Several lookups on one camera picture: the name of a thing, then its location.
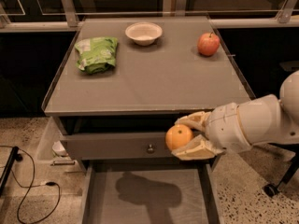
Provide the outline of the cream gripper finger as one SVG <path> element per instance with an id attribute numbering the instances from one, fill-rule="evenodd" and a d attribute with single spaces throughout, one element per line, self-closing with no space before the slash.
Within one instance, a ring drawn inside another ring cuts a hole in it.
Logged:
<path id="1" fill-rule="evenodd" d="M 175 124 L 186 125 L 191 129 L 204 132 L 206 130 L 206 122 L 209 116 L 210 116 L 210 112 L 199 111 L 177 119 Z"/>
<path id="2" fill-rule="evenodd" d="M 186 146 L 172 151 L 172 154 L 182 161 L 208 160 L 223 152 L 201 134 L 197 135 Z"/>

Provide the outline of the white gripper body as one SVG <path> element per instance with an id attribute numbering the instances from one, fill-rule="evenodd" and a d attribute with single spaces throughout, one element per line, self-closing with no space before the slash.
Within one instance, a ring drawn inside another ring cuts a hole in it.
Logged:
<path id="1" fill-rule="evenodd" d="M 206 137 L 226 153 L 240 153 L 251 149 L 240 126 L 238 105 L 230 103 L 214 109 L 206 122 Z"/>

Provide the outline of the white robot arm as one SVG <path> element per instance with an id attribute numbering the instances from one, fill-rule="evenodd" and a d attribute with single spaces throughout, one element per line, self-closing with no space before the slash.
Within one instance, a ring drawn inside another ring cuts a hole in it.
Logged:
<path id="1" fill-rule="evenodd" d="M 177 120 L 201 133 L 186 146 L 172 151 L 183 160 L 206 160 L 220 154 L 240 153 L 252 147 L 299 142 L 299 71 L 273 94 L 243 104 L 230 103 L 211 112 L 195 112 Z"/>

